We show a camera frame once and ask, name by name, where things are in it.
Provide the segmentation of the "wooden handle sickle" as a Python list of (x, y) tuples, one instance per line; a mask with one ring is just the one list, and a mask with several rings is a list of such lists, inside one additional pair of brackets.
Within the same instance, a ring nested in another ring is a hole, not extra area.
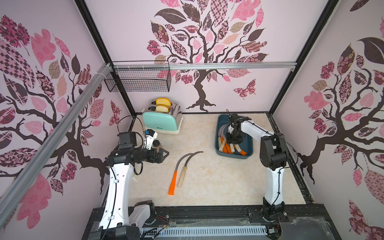
[(218, 137), (221, 137), (223, 139), (221, 147), (219, 148), (219, 151), (222, 153), (227, 153), (226, 148), (225, 148), (225, 144), (227, 143), (227, 139), (226, 139), (226, 130), (227, 129), (228, 129), (228, 125), (223, 125), (223, 126), (221, 126), (221, 128), (218, 131)]
[(234, 144), (229, 144), (231, 153), (233, 154), (235, 152), (235, 146)]
[(183, 169), (182, 169), (182, 173), (181, 173), (181, 176), (180, 176), (180, 179), (179, 179), (179, 182), (178, 182), (178, 185), (177, 187), (178, 188), (181, 188), (183, 186), (183, 183), (184, 183), (184, 179), (185, 179), (185, 176), (186, 176), (186, 172), (187, 172), (187, 169), (188, 169), (188, 163), (189, 161), (197, 154), (201, 154), (203, 153), (203, 151), (197, 151), (197, 152), (194, 152), (194, 153), (190, 153), (190, 154), (187, 154), (185, 156), (183, 156), (177, 163), (177, 167), (179, 166), (179, 164), (181, 163), (181, 160), (183, 160), (184, 158), (187, 158), (184, 166), (183, 166)]
[(238, 144), (235, 144), (235, 149), (238, 153), (241, 153), (242, 149), (240, 148), (240, 146)]

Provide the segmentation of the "teal plastic storage box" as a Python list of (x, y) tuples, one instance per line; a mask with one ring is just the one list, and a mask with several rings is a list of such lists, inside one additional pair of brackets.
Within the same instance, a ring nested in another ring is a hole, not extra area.
[(232, 159), (240, 159), (240, 160), (246, 160), (248, 157), (250, 157), (254, 153), (254, 148), (253, 148), (253, 139), (248, 136), (243, 134), (243, 142), (239, 144), (240, 148), (245, 151), (247, 154), (245, 156), (242, 156), (240, 153), (238, 153), (235, 149), (235, 152), (233, 155), (228, 154), (228, 153), (222, 153), (219, 151), (218, 147), (218, 131), (223, 125), (228, 125), (229, 126), (229, 115), (219, 115), (217, 119), (217, 126), (216, 126), (216, 136), (215, 136), (215, 150), (216, 153), (219, 156), (222, 157), (227, 157), (227, 158), (232, 158)]

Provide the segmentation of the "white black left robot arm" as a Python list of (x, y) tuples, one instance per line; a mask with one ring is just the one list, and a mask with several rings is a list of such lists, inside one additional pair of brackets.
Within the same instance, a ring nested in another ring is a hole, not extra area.
[(169, 152), (160, 149), (115, 149), (106, 158), (111, 179), (107, 201), (98, 228), (90, 232), (88, 240), (139, 240), (147, 221), (155, 221), (155, 207), (151, 200), (138, 202), (129, 213), (129, 188), (136, 163), (161, 164)]

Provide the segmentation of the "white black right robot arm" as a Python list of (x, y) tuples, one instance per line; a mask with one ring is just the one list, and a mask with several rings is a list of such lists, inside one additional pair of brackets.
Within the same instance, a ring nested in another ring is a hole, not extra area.
[(287, 168), (289, 148), (282, 134), (267, 131), (249, 117), (230, 114), (226, 133), (229, 143), (240, 144), (244, 134), (260, 144), (260, 161), (267, 169), (262, 214), (266, 221), (272, 222), (285, 211), (283, 175)]

